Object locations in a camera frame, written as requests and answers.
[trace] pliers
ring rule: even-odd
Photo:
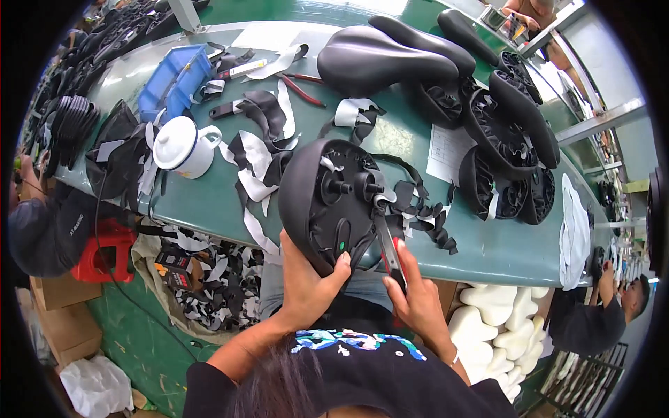
[[[313,98],[313,97],[309,96],[307,93],[305,93],[304,90],[299,88],[297,86],[297,84],[295,84],[288,77],[296,78],[298,80],[305,80],[305,81],[309,81],[309,82],[323,84],[323,80],[321,80],[320,78],[314,77],[314,76],[307,76],[305,74],[282,73],[282,74],[276,74],[276,75],[281,77],[281,80],[283,80],[284,83],[286,83],[286,86],[289,87],[292,91],[296,92],[298,94],[298,96],[300,96],[302,99],[306,100],[307,102],[309,102],[309,103],[311,103],[315,106],[319,106],[321,108],[326,108],[327,107],[327,105],[325,103],[323,103],[320,100],[318,100],[316,98]]]

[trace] mug lid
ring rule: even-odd
[[[186,116],[170,119],[156,135],[153,160],[163,170],[177,168],[193,152],[197,142],[195,123]]]

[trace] bracelet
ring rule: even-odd
[[[458,357],[459,357],[459,356],[460,356],[460,351],[458,350],[458,347],[456,347],[456,357],[453,359],[453,362],[451,362],[451,364],[449,364],[449,366],[451,367],[451,369],[452,369],[453,366],[455,366],[456,363],[458,362]]]

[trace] blue plastic bin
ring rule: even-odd
[[[189,95],[209,77],[211,64],[205,44],[170,49],[139,93],[139,118],[153,122],[164,108],[167,111],[161,116],[163,124],[181,116],[184,109],[191,107]]]

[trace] white plastic bag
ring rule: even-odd
[[[70,363],[60,372],[60,380],[74,410],[86,418],[134,408],[130,379],[105,356]]]

